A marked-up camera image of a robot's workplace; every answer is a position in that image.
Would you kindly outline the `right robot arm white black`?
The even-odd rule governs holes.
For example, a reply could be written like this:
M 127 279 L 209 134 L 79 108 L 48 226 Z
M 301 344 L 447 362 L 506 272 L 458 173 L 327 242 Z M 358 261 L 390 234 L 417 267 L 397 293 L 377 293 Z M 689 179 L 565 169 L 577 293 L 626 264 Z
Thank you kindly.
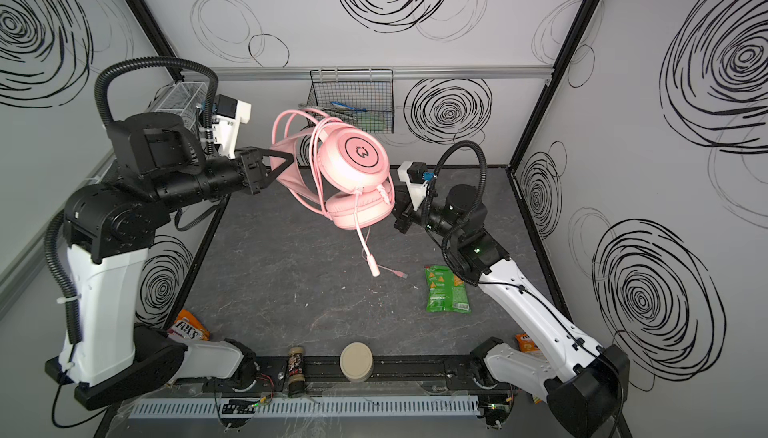
M 456 185 L 442 206 L 434 205 L 436 185 L 452 154 L 474 152 L 476 185 Z M 419 225 L 440 246 L 445 264 L 465 283 L 491 297 L 533 340 L 541 357 L 514 349 L 498 339 L 477 347 L 483 370 L 541 399 L 573 437 L 591 437 L 605 423 L 619 432 L 628 398 L 629 359 L 618 346 L 602 346 L 579 329 L 524 276 L 511 255 L 486 230 L 482 203 L 488 165 L 478 143 L 453 144 L 429 167 L 406 161 L 397 170 L 396 227 L 408 232 Z

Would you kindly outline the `pink headphones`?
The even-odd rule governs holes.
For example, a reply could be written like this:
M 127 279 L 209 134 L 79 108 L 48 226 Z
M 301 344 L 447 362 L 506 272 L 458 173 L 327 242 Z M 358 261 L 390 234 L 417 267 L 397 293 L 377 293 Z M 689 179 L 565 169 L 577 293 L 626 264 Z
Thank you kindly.
M 315 108 L 281 112 L 271 146 L 294 155 L 277 181 L 305 208 L 344 230 L 354 230 L 374 277 L 380 268 L 362 230 L 389 216 L 395 205 L 390 161 L 369 133 Z

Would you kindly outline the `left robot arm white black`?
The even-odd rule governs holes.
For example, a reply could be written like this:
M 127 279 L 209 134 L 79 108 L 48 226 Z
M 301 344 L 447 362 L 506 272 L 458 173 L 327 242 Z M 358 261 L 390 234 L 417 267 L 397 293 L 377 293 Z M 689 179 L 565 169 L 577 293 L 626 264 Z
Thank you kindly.
M 236 192 L 256 194 L 280 171 L 264 164 L 268 152 L 248 147 L 233 157 L 214 153 L 174 113 L 144 112 L 116 120 L 108 102 L 113 80 L 144 68 L 178 68 L 205 76 L 202 120 L 212 126 L 217 74 L 174 58 L 131 58 L 97 76 L 94 100 L 115 154 L 116 174 L 70 195 L 44 236 L 47 267 L 61 291 L 66 338 L 46 362 L 59 386 L 97 411 L 156 391 L 176 380 L 209 378 L 237 392 L 260 379 L 254 352 L 242 343 L 192 340 L 135 319 L 141 274 L 156 232 L 186 206 Z

